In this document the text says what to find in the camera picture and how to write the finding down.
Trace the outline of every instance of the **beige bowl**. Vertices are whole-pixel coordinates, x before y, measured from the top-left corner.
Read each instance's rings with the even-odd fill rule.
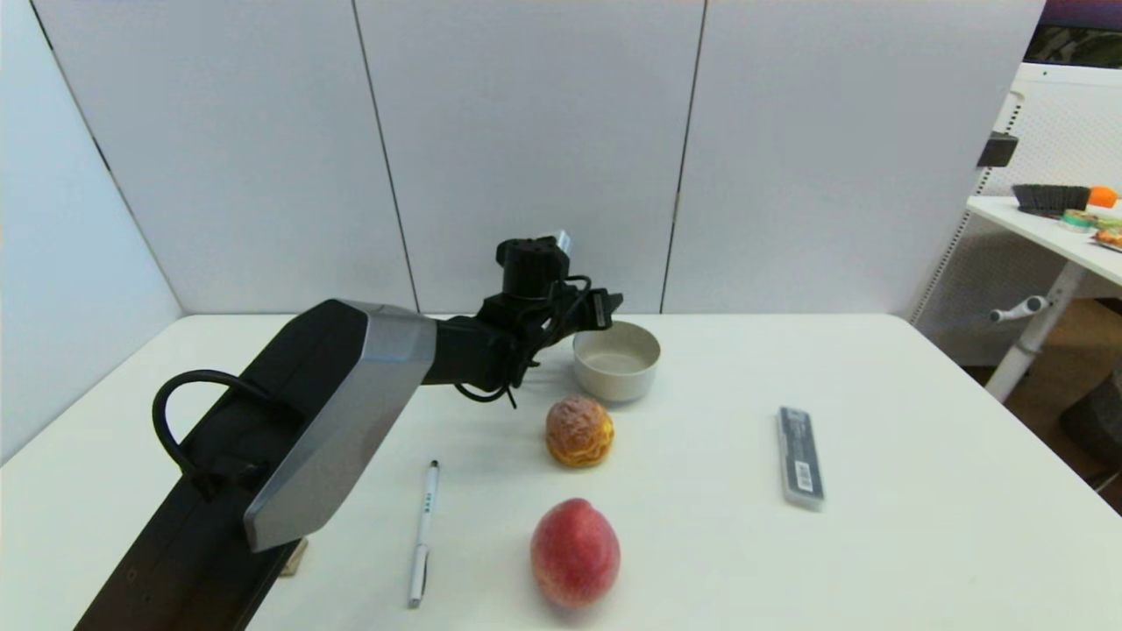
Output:
[[[574,371],[581,387],[601,401],[634,401],[651,390],[662,348],[643,327],[615,322],[606,331],[577,333]]]

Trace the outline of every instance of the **desk leg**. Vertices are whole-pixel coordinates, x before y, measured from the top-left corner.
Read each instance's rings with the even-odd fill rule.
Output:
[[[1036,314],[1029,321],[1029,326],[1024,328],[1024,332],[1013,342],[1013,346],[997,366],[997,371],[994,372],[993,376],[985,384],[986,391],[994,395],[997,401],[1004,402],[1009,397],[1009,393],[1017,386],[1017,382],[1021,381],[1021,377],[1024,376],[1029,366],[1032,365],[1037,355],[1040,354],[1040,348],[1043,346],[1045,340],[1048,339],[1048,333],[1051,332],[1056,322],[1059,321],[1059,317],[1067,310],[1067,305],[1072,303],[1072,298],[1075,295],[1076,290],[1079,289],[1079,283],[1083,282],[1086,275],[1087,271],[1073,260],[1068,260],[1064,265],[1059,277],[1056,278],[1051,289],[1048,290],[1048,309]]]

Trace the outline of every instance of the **white pen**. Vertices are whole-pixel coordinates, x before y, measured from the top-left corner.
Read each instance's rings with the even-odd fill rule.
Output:
[[[413,555],[413,582],[410,583],[410,607],[421,606],[424,596],[424,583],[429,574],[429,527],[432,524],[432,509],[436,503],[436,479],[440,477],[440,463],[429,464],[429,476],[425,478],[424,507],[421,510],[421,525],[417,528],[417,548]]]

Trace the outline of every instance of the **orange object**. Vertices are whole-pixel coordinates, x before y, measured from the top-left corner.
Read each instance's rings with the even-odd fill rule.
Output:
[[[611,450],[615,426],[607,410],[587,396],[559,401],[545,418],[545,445],[562,465],[591,467]]]
[[[1119,194],[1114,192],[1114,189],[1109,186],[1092,186],[1091,198],[1087,199],[1087,203],[1091,205],[1101,205],[1103,208],[1114,208],[1114,203],[1119,201]]]

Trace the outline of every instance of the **pen clip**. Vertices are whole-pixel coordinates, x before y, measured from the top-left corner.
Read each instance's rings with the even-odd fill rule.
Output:
[[[429,584],[429,548],[424,551],[424,568],[421,570],[421,595],[424,596],[425,585]]]

